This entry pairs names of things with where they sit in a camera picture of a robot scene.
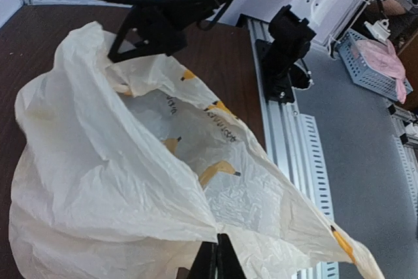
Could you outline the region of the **cream printed plastic bag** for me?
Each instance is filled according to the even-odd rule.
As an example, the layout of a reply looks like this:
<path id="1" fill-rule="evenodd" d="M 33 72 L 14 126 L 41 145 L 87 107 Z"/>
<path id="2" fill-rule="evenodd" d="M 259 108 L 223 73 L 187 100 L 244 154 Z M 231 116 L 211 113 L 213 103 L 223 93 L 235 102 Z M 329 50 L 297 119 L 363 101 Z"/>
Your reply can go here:
<path id="1" fill-rule="evenodd" d="M 112 39 L 97 22 L 71 31 L 17 94 L 27 143 L 9 241 L 22 276 L 174 278 L 225 233 L 248 278 L 327 261 L 383 277 L 200 78 L 164 55 L 112 63 Z"/>

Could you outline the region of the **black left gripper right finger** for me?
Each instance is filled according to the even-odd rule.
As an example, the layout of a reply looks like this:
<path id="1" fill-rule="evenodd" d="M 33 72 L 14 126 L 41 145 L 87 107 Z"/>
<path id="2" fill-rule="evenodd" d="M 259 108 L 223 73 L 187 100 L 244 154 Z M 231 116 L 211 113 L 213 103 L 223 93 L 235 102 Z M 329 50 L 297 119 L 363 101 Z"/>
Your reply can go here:
<path id="1" fill-rule="evenodd" d="M 246 279 L 229 236 L 217 235 L 217 277 L 220 279 Z"/>

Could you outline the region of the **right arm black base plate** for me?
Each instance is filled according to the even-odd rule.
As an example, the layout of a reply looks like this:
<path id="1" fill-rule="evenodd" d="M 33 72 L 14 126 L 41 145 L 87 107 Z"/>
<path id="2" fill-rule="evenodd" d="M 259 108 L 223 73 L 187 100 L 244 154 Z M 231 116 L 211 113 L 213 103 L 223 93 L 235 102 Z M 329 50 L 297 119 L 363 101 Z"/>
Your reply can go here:
<path id="1" fill-rule="evenodd" d="M 290 59 L 276 42 L 255 41 L 258 64 L 261 70 L 263 93 L 267 101 L 293 103 L 295 101 L 289 70 Z"/>

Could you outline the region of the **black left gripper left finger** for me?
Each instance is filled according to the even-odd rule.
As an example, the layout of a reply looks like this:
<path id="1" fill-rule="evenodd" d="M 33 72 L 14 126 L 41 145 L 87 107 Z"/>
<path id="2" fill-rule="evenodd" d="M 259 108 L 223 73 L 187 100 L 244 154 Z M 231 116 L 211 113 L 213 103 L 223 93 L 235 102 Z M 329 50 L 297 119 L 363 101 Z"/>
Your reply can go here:
<path id="1" fill-rule="evenodd" d="M 214 279 L 216 277 L 217 244 L 203 242 L 191 266 L 187 279 Z"/>

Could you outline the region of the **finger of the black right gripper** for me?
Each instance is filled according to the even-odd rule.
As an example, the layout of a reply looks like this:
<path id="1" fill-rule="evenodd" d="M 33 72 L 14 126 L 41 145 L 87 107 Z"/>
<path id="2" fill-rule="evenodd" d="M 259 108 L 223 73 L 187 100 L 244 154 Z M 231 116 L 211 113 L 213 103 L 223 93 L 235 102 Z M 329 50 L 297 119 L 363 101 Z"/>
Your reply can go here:
<path id="1" fill-rule="evenodd" d="M 140 40 L 132 50 L 120 52 L 128 32 L 134 31 Z M 184 49 L 187 39 L 157 7 L 134 6 L 124 19 L 110 47 L 108 58 L 114 63 L 137 57 L 166 54 L 168 56 Z"/>

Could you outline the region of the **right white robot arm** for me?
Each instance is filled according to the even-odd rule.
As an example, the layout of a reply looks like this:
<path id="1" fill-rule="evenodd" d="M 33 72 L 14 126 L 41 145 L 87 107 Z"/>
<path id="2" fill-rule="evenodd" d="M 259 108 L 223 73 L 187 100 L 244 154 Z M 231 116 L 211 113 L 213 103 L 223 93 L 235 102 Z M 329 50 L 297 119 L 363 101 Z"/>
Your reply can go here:
<path id="1" fill-rule="evenodd" d="M 173 54 L 186 47 L 184 29 L 205 19 L 211 29 L 233 0 L 105 0 L 131 5 L 108 58 L 105 76 L 118 93 L 133 97 L 162 89 L 181 98 L 214 98 L 212 91 Z M 269 25 L 273 36 L 264 66 L 272 77 L 267 90 L 275 94 L 294 62 L 303 58 L 318 26 L 337 0 L 293 0 L 282 7 Z"/>

